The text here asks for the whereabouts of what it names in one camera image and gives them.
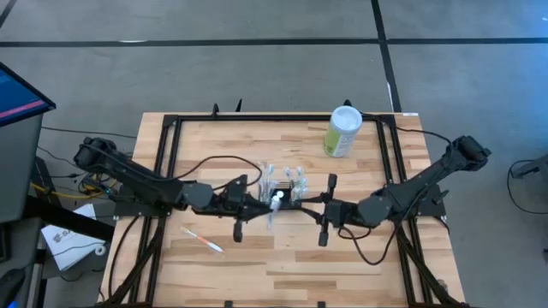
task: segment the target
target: black line on floor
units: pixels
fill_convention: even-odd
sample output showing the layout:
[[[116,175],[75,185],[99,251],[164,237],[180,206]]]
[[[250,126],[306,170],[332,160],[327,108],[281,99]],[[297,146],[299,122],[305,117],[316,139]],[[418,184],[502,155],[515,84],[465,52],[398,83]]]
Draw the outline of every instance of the black line on floor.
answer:
[[[183,47],[183,46],[271,46],[271,45],[359,45],[378,44],[376,38],[236,38],[144,41],[0,42],[0,47]]]
[[[548,44],[548,38],[389,38],[388,44]]]
[[[3,23],[8,19],[9,13],[11,13],[11,10],[14,8],[15,3],[17,0],[9,0],[8,4],[6,4],[6,7],[3,9],[2,14],[0,15],[0,28],[3,26]]]
[[[384,32],[383,16],[380,13],[380,6],[378,0],[371,0],[373,8],[373,15],[375,17],[375,26],[377,28],[378,43],[380,45],[380,54],[383,57],[384,75],[386,76],[386,82],[390,86],[390,101],[392,104],[392,111],[402,112],[402,105],[400,104],[400,96],[397,94],[396,76],[394,75],[394,69],[392,67],[392,60],[390,59],[390,51],[388,50],[388,44],[386,39],[386,33]]]

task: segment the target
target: computer screen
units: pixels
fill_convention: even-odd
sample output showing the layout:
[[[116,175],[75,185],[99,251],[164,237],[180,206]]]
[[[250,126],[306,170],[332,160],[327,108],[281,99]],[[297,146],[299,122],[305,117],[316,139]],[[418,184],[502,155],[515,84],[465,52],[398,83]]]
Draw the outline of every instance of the computer screen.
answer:
[[[0,63],[0,127],[55,107],[42,93]]]

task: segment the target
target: floor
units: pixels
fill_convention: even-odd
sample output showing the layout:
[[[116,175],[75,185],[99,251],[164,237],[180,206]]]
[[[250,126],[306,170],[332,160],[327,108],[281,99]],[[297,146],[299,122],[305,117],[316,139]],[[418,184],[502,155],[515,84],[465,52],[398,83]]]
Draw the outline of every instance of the floor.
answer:
[[[514,161],[548,154],[546,1],[0,0],[3,5],[0,61],[57,103],[46,126],[137,134],[145,111],[207,111],[214,103],[233,110],[240,98],[245,111],[329,111],[350,99],[364,111],[418,112],[425,129],[450,138],[473,135],[493,152],[489,164],[474,176],[443,181],[451,191],[445,204],[467,301],[548,302],[542,256],[548,216],[518,211],[505,186]],[[250,38],[362,40],[183,46]],[[148,42],[126,47],[137,40]],[[43,131],[39,143],[71,158],[82,138]],[[131,140],[116,142],[133,148]],[[444,151],[435,139],[427,143],[431,157]],[[39,155],[52,174],[73,171]],[[524,207],[548,211],[539,181],[532,176],[512,187]],[[100,280],[92,272],[72,283],[52,279],[46,306],[91,305]]]

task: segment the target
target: wood grain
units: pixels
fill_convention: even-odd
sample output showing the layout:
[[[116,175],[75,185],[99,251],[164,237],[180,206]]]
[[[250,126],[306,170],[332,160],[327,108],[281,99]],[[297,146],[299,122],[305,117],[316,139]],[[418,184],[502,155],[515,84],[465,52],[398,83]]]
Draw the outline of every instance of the wood grain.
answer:
[[[145,113],[134,160],[153,168],[163,113]],[[421,129],[418,116],[396,114],[398,126]],[[323,192],[327,175],[338,174],[336,197],[358,201],[384,184],[378,137],[375,125],[363,124],[349,157],[331,158],[324,154],[323,137],[327,122],[186,122],[178,149],[176,174],[193,167],[210,155],[237,155],[254,162],[265,161],[277,166],[274,176],[284,179],[282,168],[302,166],[307,174],[310,195]],[[394,179],[396,161],[388,129]],[[430,165],[423,135],[399,132],[404,163],[408,176]],[[166,156],[171,142],[167,144]],[[212,185],[224,184],[241,174],[256,176],[256,170],[245,163],[223,159],[205,163],[191,174]],[[249,187],[252,194],[257,187]],[[323,210],[321,204],[307,204]],[[112,246],[116,247],[130,219],[116,225]],[[326,301],[328,306],[406,306],[402,272],[395,244],[379,266],[364,263],[350,240],[337,237],[331,230],[327,247],[319,247],[319,227],[300,212],[279,213],[272,230],[266,229],[266,219],[260,217],[243,227],[243,242],[232,241],[234,221],[228,218],[196,216],[191,211],[174,211],[168,219],[158,272],[154,305],[220,306],[225,300],[245,306],[313,306]],[[139,244],[142,219],[129,232],[122,245],[115,273],[116,288],[133,267]],[[220,245],[225,252],[214,252],[197,240],[182,233],[185,226]],[[393,227],[389,222],[372,231],[360,241],[370,259],[378,259]],[[464,300],[455,259],[447,231],[433,219],[419,220],[420,237],[427,264],[438,279],[444,280],[450,293]],[[353,228],[357,234],[364,232]],[[102,284],[107,294],[108,276],[114,250]],[[421,299],[416,269],[413,267],[417,299]],[[140,299],[145,298],[148,269],[140,287]]]

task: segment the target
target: white lid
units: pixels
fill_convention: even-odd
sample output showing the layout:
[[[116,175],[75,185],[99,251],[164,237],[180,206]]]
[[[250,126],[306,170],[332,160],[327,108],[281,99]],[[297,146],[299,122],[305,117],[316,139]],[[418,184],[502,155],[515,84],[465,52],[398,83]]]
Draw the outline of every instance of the white lid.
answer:
[[[331,121],[337,129],[353,132],[361,127],[361,114],[354,107],[341,106],[333,111]]]

